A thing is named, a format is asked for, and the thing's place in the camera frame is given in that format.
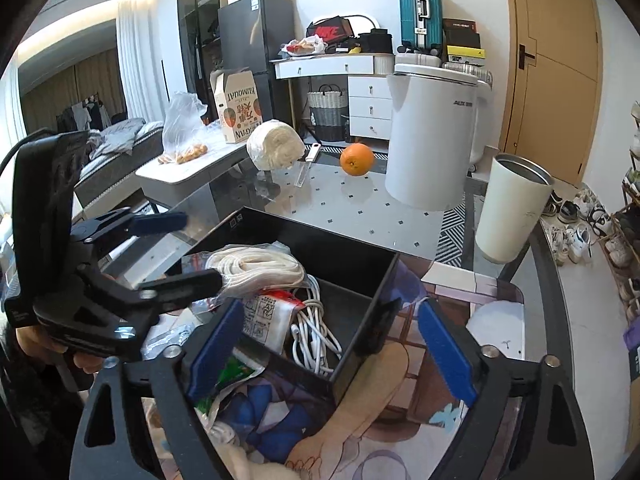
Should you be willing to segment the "left hand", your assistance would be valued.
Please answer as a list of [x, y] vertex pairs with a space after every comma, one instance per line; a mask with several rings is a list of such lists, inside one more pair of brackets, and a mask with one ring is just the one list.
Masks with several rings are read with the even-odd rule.
[[[53, 363], [54, 356], [62, 356], [67, 348], [51, 339], [47, 331], [40, 325], [20, 327], [15, 330], [18, 345], [26, 356], [40, 360], [47, 364]], [[77, 352], [74, 354], [74, 364], [87, 374], [97, 373], [103, 365], [104, 359]]]

